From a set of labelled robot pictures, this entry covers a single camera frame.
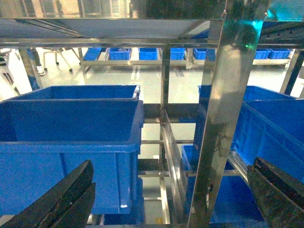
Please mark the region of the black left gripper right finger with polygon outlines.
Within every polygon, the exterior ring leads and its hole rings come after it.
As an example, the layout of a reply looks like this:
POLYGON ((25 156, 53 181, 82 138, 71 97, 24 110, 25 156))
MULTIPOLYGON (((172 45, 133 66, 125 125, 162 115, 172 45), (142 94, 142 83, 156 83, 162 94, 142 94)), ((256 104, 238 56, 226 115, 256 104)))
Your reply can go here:
POLYGON ((304 184, 263 158, 247 166, 257 207, 270 228, 304 226, 304 184))

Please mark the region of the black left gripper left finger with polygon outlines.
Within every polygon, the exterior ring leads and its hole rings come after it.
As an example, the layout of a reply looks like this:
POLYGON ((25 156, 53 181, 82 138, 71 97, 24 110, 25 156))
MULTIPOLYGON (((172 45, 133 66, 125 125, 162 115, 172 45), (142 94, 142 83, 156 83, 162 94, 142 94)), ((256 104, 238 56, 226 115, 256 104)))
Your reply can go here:
POLYGON ((84 228, 95 201, 94 168, 85 160, 2 228, 84 228))

